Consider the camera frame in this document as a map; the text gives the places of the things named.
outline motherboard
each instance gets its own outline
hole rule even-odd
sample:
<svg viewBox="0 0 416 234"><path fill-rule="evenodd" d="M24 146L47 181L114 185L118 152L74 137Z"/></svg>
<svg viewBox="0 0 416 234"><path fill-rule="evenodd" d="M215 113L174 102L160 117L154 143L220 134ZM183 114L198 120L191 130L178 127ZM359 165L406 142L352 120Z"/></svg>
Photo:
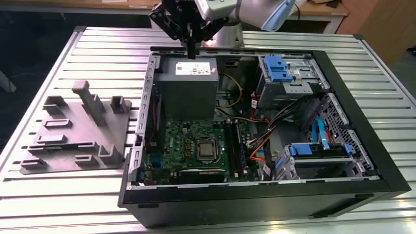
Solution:
<svg viewBox="0 0 416 234"><path fill-rule="evenodd" d="M168 121L163 153L150 155L154 169L147 177L156 177L159 184L178 178L187 178L183 183L210 182L215 177L224 182L259 179L256 164L246 158L250 138L244 121Z"/></svg>

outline power supply label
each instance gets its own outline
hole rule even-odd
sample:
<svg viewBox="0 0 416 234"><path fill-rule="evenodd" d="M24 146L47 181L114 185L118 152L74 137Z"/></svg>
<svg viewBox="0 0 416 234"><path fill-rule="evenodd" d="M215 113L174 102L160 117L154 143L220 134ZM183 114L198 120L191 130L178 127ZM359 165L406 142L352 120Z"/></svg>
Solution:
<svg viewBox="0 0 416 234"><path fill-rule="evenodd" d="M208 62L176 63L176 75L211 75Z"/></svg>

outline table surface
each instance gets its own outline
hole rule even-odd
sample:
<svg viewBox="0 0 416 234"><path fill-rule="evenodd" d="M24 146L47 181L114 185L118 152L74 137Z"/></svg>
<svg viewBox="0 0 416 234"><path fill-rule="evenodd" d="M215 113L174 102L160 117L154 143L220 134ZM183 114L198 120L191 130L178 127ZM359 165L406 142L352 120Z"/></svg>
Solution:
<svg viewBox="0 0 416 234"><path fill-rule="evenodd" d="M244 32L244 44L247 48L327 52L414 190L395 199L367 204L336 218L170 230L179 233L184 229L222 233L264 233L274 230L310 234L416 232L416 102L391 71L380 64L366 42L346 35ZM102 234L147 230L128 211L118 207L122 169L23 175L14 161L27 156L26 146L34 142L34 133L47 114L42 110L47 96L62 95L67 102L79 101L71 91L78 79L88 79L91 93L99 94L102 100L123 95L132 101L128 152L135 140L150 46L158 45L178 46L179 43L154 29L88 27L74 32L0 155L0 230L4 233Z"/></svg>
<svg viewBox="0 0 416 234"><path fill-rule="evenodd" d="M2 4L43 6L43 7L82 7L116 9L151 9L160 0L128 0L127 2L103 3L102 0L2 0ZM307 2L300 7L302 15L307 16L348 16L350 11L343 4L331 8L326 4Z"/></svg>

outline white label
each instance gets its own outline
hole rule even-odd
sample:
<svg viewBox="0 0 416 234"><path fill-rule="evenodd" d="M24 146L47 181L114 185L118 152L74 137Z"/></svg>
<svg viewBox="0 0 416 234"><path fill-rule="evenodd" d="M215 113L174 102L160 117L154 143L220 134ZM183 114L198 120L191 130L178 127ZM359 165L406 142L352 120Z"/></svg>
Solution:
<svg viewBox="0 0 416 234"><path fill-rule="evenodd" d="M268 176L271 176L271 169L268 168L267 165L263 166L263 171L267 173Z"/></svg>
<svg viewBox="0 0 416 234"><path fill-rule="evenodd" d="M292 75L300 75L300 72L298 70L291 70Z"/></svg>
<svg viewBox="0 0 416 234"><path fill-rule="evenodd" d="M130 8L148 8L148 6L142 6L142 5L130 5Z"/></svg>
<svg viewBox="0 0 416 234"><path fill-rule="evenodd" d="M252 99L252 108L255 109L258 108L258 100L254 100L254 99Z"/></svg>
<svg viewBox="0 0 416 234"><path fill-rule="evenodd" d="M176 75L211 75L208 62L179 62L176 63Z"/></svg>

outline open computer tower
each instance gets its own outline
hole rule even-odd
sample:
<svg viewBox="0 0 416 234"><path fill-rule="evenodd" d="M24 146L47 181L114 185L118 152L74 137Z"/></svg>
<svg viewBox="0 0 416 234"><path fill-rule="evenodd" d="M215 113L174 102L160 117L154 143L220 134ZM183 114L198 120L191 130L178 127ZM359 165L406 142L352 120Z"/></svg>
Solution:
<svg viewBox="0 0 416 234"><path fill-rule="evenodd" d="M119 198L144 226L332 217L408 190L326 52L152 48Z"/></svg>

